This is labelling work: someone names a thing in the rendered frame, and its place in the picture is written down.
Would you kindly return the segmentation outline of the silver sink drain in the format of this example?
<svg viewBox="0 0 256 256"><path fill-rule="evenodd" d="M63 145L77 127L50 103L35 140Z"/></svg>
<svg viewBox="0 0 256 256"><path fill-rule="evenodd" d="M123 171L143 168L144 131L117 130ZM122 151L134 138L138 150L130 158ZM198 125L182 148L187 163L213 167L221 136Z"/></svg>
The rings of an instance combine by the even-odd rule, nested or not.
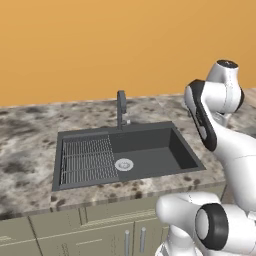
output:
<svg viewBox="0 0 256 256"><path fill-rule="evenodd" d="M133 167L134 167L133 161L127 158L121 158L115 162L115 168L121 172L130 171L133 169Z"/></svg>

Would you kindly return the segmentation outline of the dark grey sink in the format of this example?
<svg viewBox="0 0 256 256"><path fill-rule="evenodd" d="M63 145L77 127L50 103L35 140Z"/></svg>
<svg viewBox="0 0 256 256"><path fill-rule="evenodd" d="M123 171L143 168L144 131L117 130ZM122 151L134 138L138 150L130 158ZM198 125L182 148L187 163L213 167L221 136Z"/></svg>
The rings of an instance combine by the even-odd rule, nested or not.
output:
<svg viewBox="0 0 256 256"><path fill-rule="evenodd" d="M52 189L60 187L60 165L62 141L65 136L88 136L107 133L110 138L114 161L127 158L133 161L130 171L118 171L119 180L126 182L137 179L161 177L200 171L204 168L199 158L171 121L148 124L131 124L118 130L117 127L85 129L60 132L57 136L55 167Z"/></svg>

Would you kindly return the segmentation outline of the beige panel under sink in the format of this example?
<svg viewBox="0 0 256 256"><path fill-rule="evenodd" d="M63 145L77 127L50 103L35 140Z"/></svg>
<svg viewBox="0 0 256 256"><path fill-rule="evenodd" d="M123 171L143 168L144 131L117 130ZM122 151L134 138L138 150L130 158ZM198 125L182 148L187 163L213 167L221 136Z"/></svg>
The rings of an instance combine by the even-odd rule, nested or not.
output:
<svg viewBox="0 0 256 256"><path fill-rule="evenodd" d="M97 206L81 207L79 209L80 221L82 225L86 225L87 223L93 223L109 218L127 217L131 214L155 211L157 200L157 197L148 197L100 204Z"/></svg>

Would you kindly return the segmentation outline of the dark grey tap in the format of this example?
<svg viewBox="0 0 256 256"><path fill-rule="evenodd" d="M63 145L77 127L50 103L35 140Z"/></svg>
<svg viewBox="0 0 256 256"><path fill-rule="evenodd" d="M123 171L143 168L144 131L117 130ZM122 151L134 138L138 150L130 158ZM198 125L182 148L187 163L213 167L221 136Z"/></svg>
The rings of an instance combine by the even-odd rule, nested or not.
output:
<svg viewBox="0 0 256 256"><path fill-rule="evenodd" d="M117 129L121 130L125 125L129 125L127 107L126 107L126 94L124 90L117 92Z"/></svg>

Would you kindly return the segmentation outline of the beige cupboard door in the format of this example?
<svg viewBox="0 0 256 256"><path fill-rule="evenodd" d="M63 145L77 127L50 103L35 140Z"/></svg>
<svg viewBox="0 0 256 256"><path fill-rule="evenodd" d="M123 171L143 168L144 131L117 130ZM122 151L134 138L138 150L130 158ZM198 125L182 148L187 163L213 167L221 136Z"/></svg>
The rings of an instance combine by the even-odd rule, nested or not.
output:
<svg viewBox="0 0 256 256"><path fill-rule="evenodd" d="M146 227L146 240L144 253L140 253L140 232ZM165 240L168 226L162 224L157 218L138 220L134 224L133 256L155 256L158 247Z"/></svg>
<svg viewBox="0 0 256 256"><path fill-rule="evenodd" d="M85 225L75 231L38 237L43 256L125 256L125 230L130 231L132 254L133 222L107 222Z"/></svg>

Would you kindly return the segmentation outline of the beige drawer front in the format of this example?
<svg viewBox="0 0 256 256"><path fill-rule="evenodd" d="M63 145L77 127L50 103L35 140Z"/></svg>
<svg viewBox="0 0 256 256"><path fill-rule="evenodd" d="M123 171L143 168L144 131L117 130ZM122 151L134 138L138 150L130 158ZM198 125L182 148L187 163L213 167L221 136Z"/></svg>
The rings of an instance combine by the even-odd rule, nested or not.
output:
<svg viewBox="0 0 256 256"><path fill-rule="evenodd" d="M0 256L42 256L27 217L0 221Z"/></svg>

